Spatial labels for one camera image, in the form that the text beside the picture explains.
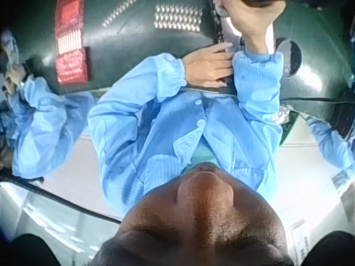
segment button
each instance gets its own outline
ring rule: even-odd
[[[198,127],[203,127],[206,125],[206,121],[204,119],[200,119],[199,121],[197,121],[197,126]]]

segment blue uniform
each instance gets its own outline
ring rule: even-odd
[[[341,170],[355,169],[354,141],[345,141],[330,124],[321,120],[309,118],[307,125],[316,138],[324,159]]]
[[[95,98],[90,93],[55,95],[43,78],[30,76],[23,90],[9,97],[9,104],[12,112],[2,114],[2,121],[14,150],[13,174],[36,178],[51,173],[68,158],[87,125]]]
[[[232,64],[238,100],[181,91],[186,85],[182,60],[161,54],[141,62],[91,109],[88,125],[100,184],[119,216],[179,177],[202,138],[222,169],[266,198],[274,194],[282,128],[273,118],[283,57],[239,52]]]

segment person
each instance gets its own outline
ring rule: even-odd
[[[292,265],[266,201],[277,186],[283,56],[267,53],[265,37],[286,4],[218,4],[246,52],[218,44],[182,60],[148,57],[89,112],[100,185],[124,217],[91,265]],[[220,87],[232,73],[237,100],[180,91]]]
[[[345,141],[332,126],[322,120],[307,117],[307,126],[315,137],[324,159],[331,165],[355,173],[355,141]]]
[[[1,112],[0,168],[25,179],[43,177],[68,158],[95,98],[90,93],[55,95],[23,66],[6,73],[5,87],[9,110]]]

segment green panel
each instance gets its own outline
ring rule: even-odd
[[[275,22],[275,37],[290,38],[300,46],[302,66],[296,76],[282,80],[281,99],[336,98],[347,88],[352,75],[348,36],[340,11],[318,11],[287,2],[285,12]],[[292,102],[291,106],[326,121],[334,110],[329,103]]]
[[[144,58],[160,53],[183,57],[216,42],[209,2],[205,0],[137,0],[109,26],[103,20],[122,0],[85,0],[83,45],[87,50],[89,82],[59,86],[55,71],[55,3],[31,0],[24,3],[11,30],[22,60],[33,59],[35,74],[43,76],[57,93],[95,90],[112,86]],[[203,8],[200,32],[155,29],[156,4]]]

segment light blue coat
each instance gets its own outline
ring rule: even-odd
[[[238,100],[181,91],[186,85],[182,60],[161,54],[141,62],[91,109],[100,184],[119,216],[179,177],[202,136],[221,168],[266,198],[275,193],[274,155],[282,128],[273,118],[283,57],[239,52],[232,63]]]
[[[9,97],[12,112],[2,114],[7,140],[14,150],[13,174],[36,178],[62,165],[86,127],[94,104],[90,93],[58,96],[43,78],[30,76],[23,90]]]

